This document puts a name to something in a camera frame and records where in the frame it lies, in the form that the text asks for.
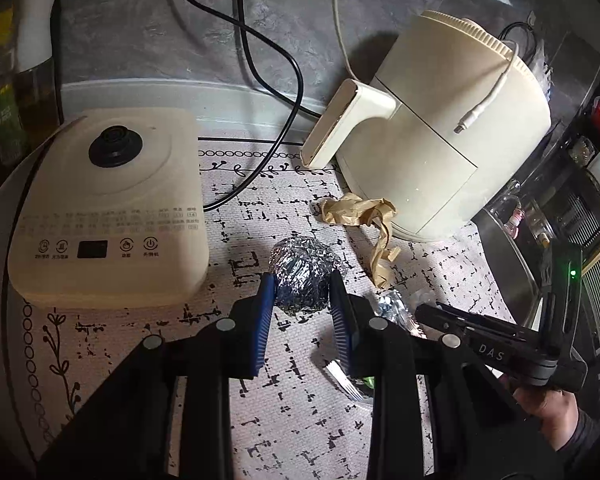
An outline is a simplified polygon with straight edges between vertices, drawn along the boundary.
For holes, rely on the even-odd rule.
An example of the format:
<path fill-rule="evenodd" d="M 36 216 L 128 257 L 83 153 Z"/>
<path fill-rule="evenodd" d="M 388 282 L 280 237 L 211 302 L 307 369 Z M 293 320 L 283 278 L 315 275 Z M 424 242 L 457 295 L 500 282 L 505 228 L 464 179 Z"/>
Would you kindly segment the person's right hand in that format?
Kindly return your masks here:
<path fill-rule="evenodd" d="M 576 396 L 568 391 L 518 386 L 507 375 L 498 381 L 526 413 L 541 421 L 541 432 L 554 450 L 563 448 L 577 431 L 580 410 Z"/>

